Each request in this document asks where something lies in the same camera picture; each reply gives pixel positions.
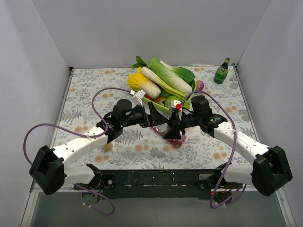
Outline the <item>red weekly pill organizer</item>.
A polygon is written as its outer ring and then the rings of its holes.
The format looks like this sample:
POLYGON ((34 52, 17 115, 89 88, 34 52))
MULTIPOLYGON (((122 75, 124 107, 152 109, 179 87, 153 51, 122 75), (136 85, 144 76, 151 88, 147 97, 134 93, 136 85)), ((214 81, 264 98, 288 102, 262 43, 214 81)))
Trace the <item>red weekly pill organizer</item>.
MULTIPOLYGON (((162 138, 164 138, 163 134, 161 132, 159 132, 158 128, 152 127, 152 129, 155 133, 157 133, 162 138)), ((178 139, 178 140, 177 139, 165 139, 165 141, 170 143, 175 148, 180 148, 182 146, 182 144, 185 142, 186 138, 187 137, 185 135, 182 135, 181 139, 178 139)))

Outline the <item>white pill bottle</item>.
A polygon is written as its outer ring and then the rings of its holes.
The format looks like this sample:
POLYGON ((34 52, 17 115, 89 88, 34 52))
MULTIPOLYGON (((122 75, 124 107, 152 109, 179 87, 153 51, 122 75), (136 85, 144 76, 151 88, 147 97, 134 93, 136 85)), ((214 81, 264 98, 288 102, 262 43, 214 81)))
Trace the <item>white pill bottle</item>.
POLYGON ((167 124, 158 125, 156 128, 162 136, 165 136, 167 132, 170 130, 170 126, 167 124))

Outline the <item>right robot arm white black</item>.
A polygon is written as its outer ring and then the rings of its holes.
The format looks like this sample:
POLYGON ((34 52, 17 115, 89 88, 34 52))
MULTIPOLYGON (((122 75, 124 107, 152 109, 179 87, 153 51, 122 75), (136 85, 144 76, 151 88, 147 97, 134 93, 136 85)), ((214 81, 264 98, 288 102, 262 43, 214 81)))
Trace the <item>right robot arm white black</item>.
POLYGON ((218 187, 225 188, 230 183, 247 184, 254 186, 262 195, 269 196, 292 180, 293 175, 281 147, 271 148, 236 131, 230 121, 212 112, 204 96, 192 98, 191 103, 193 111, 184 114, 180 101, 170 102, 172 114, 164 138, 179 138, 186 128, 199 126, 203 132, 232 147, 250 164, 245 168, 233 163, 218 167, 214 174, 214 182, 218 187))

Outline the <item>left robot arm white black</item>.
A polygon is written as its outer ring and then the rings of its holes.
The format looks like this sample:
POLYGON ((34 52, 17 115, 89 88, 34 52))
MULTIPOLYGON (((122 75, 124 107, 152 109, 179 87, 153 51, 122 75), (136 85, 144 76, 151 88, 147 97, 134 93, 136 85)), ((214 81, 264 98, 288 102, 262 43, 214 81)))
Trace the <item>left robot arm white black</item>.
POLYGON ((84 184, 96 189, 101 183, 101 172, 92 164, 80 167, 70 165, 92 150, 104 146, 119 137, 124 127, 140 125, 143 128, 164 125, 168 119, 149 102, 149 114, 141 105, 121 99, 113 107, 105 121, 101 121, 80 138, 50 148, 41 147, 31 165, 30 175, 46 195, 57 192, 68 184, 84 184))

